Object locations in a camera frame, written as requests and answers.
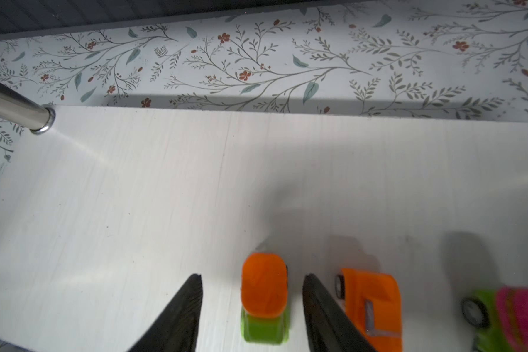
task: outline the toy car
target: toy car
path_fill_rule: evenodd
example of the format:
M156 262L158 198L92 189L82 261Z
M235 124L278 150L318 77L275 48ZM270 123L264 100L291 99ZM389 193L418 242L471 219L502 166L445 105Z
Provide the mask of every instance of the toy car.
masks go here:
M475 291L462 299L461 309L478 329L473 352L528 352L528 288Z
M253 253L243 265L240 332L245 341L281 344L289 337L288 269L278 255Z
M402 352L401 294L392 276L344 268L336 277L336 295L378 352Z

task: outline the floral wallpaper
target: floral wallpaper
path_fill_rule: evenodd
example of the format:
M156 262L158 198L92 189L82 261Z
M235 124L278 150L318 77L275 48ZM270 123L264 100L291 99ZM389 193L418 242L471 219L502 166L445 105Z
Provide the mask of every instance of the floral wallpaper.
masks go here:
M40 104L528 122L528 0L377 0L0 41ZM24 128L0 119L0 175Z

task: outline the black wheel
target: black wheel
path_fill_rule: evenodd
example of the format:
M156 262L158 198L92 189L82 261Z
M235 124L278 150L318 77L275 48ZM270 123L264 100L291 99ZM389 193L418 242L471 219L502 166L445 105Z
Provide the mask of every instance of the black wheel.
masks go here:
M334 288L336 290L336 296L338 299L344 299L345 298L345 290L344 290L344 276L343 275L337 275L334 280Z
M477 298L468 297L462 299L463 318L473 327L486 328L490 325L487 308Z

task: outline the pink fabric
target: pink fabric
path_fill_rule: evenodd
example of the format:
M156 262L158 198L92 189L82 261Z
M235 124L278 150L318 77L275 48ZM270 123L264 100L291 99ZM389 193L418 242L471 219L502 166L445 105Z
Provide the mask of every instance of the pink fabric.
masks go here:
M511 319L508 317L507 298L510 290L515 291L512 296L512 306L523 346L520 346L516 338L516 328L511 326ZM514 351L528 352L528 288L501 288L495 298L495 305L499 313L500 325L508 343L510 343Z

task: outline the metal rod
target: metal rod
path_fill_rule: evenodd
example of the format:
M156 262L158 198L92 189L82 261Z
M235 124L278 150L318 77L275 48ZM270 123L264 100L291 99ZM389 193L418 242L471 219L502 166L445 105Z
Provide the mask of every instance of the metal rod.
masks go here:
M55 120L55 111L32 102L0 83L0 117L42 134Z

